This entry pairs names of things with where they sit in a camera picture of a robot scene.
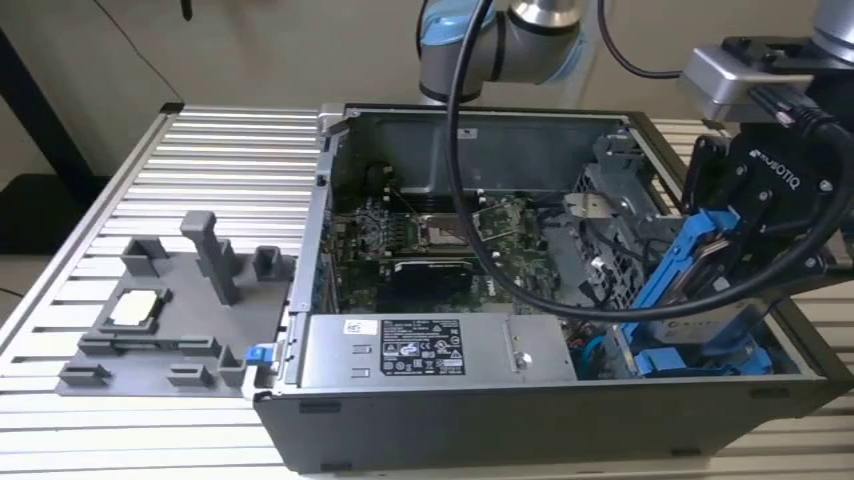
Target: white sticker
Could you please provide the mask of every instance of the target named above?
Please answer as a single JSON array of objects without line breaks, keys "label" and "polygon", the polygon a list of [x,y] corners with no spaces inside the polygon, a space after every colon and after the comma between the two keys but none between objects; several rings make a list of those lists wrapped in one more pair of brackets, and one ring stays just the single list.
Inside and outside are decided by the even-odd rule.
[{"label": "white sticker", "polygon": [[457,140],[475,140],[477,138],[476,128],[460,128],[456,130]]},{"label": "white sticker", "polygon": [[344,335],[376,335],[377,331],[377,320],[356,319],[344,321]]}]

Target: black wire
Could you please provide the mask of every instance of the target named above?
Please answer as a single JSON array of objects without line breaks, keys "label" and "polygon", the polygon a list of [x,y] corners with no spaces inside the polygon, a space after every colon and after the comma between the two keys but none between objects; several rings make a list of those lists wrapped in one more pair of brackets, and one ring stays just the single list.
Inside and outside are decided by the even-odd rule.
[{"label": "black wire", "polygon": [[16,292],[14,290],[9,290],[8,288],[0,287],[0,292],[5,293],[8,295],[12,295],[13,297],[24,298],[24,294],[22,293]]},{"label": "black wire", "polygon": [[98,0],[92,0],[92,3],[94,3],[94,5],[97,5],[97,8],[100,8],[101,12],[104,12],[104,15],[106,16],[106,18],[109,19],[109,21],[114,25],[116,29],[118,30],[118,33],[121,34],[121,36],[126,40],[128,44],[130,45],[130,48],[133,49],[133,52],[136,52],[136,56],[138,57],[138,59],[142,62],[145,62],[145,65],[148,65],[148,68],[150,68],[150,71],[154,72],[154,74],[160,77],[160,80],[162,80],[162,83],[165,84],[165,86],[169,88],[169,90],[172,90],[172,93],[174,94],[174,96],[177,97],[180,102],[185,103],[184,102],[184,97],[181,97],[181,94],[177,93],[177,90],[174,89],[174,87],[172,86],[169,81],[166,80],[166,78],[162,75],[162,73],[160,73],[160,70],[157,70],[157,68],[150,64],[150,62],[145,58],[145,55],[142,55],[142,52],[140,52],[138,48],[136,48],[136,44],[133,43],[133,40],[130,40],[130,37],[128,36],[126,32],[121,28],[121,25],[118,25],[118,22],[116,21],[113,16],[109,14],[109,11],[106,10],[106,8],[104,8],[104,5],[101,5],[101,2]]},{"label": "black wire", "polygon": [[619,49],[616,48],[616,44],[613,43],[613,39],[611,38],[611,33],[608,32],[608,24],[604,19],[604,0],[597,0],[596,4],[596,20],[599,21],[599,31],[601,32],[601,41],[604,42],[604,46],[611,52],[613,56],[613,60],[620,66],[628,70],[628,72],[636,75],[640,78],[647,78],[649,80],[672,80],[679,78],[681,75],[681,71],[672,70],[668,72],[651,72],[649,70],[643,70],[637,66],[635,66],[628,59],[623,56]]},{"label": "black wire", "polygon": [[611,247],[611,250],[613,250],[615,252],[619,252],[624,256],[637,260],[640,262],[640,264],[645,263],[645,261],[647,261],[645,257],[643,255],[640,255],[639,253],[632,252],[625,247],[623,247],[619,243],[616,243],[608,237],[605,237],[604,234],[601,233],[601,231],[595,227],[593,222],[589,222],[587,220],[581,220],[579,223],[581,225],[584,225],[585,229],[589,230],[589,232],[592,233],[592,236],[596,238],[596,240],[599,240],[599,243],[603,243],[604,245]]},{"label": "black wire", "polygon": [[417,25],[415,25],[415,51],[417,52],[417,58],[421,58],[421,22],[424,21],[427,3],[429,3],[429,0],[421,0],[421,8],[417,11]]},{"label": "black wire", "polygon": [[468,70],[471,54],[480,32],[480,24],[491,4],[491,0],[477,1],[471,20],[468,22],[451,81],[451,91],[445,112],[447,123],[444,126],[445,164],[451,187],[451,198],[459,215],[460,226],[463,227],[463,231],[468,238],[468,244],[487,274],[513,298],[529,304],[543,312],[551,313],[559,317],[613,323],[648,322],[687,317],[696,313],[723,307],[743,298],[757,296],[765,287],[773,284],[779,276],[788,272],[792,265],[800,263],[803,259],[812,255],[823,246],[846,216],[848,202],[851,197],[854,197],[854,138],[851,137],[851,134],[835,123],[822,124],[812,130],[812,135],[816,140],[827,143],[834,148],[840,158],[842,178],[839,181],[836,195],[834,196],[822,217],[806,237],[752,278],[747,279],[743,283],[731,286],[708,297],[691,300],[684,303],[664,307],[617,311],[599,311],[589,308],[571,307],[541,298],[524,288],[520,288],[492,261],[489,249],[480,239],[480,235],[477,234],[477,229],[471,218],[468,205],[465,204],[463,179],[459,167],[456,129],[459,126],[460,97],[463,94],[463,84],[465,81],[465,72]]}]

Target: barcode sticker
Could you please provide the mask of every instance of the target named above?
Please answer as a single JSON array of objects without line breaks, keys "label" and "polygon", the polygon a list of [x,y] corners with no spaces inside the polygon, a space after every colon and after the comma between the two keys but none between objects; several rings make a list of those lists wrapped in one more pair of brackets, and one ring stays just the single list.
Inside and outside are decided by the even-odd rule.
[{"label": "barcode sticker", "polygon": [[350,319],[344,321],[344,335],[376,335],[377,320]]}]

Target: floor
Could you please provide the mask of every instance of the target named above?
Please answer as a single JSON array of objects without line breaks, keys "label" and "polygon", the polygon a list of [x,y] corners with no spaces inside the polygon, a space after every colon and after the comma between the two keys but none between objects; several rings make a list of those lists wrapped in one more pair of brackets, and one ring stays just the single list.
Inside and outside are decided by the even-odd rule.
[{"label": "floor", "polygon": [[[21,294],[38,278],[50,257],[0,255],[0,287]],[[0,325],[14,310],[20,298],[0,292]]]}]

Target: blue latch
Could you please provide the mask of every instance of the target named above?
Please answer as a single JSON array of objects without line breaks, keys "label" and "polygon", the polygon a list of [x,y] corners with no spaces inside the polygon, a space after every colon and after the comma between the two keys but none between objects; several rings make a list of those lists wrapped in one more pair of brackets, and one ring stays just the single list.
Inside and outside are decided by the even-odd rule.
[{"label": "blue latch", "polygon": [[273,345],[254,345],[245,351],[245,364],[270,367],[273,361]]}]

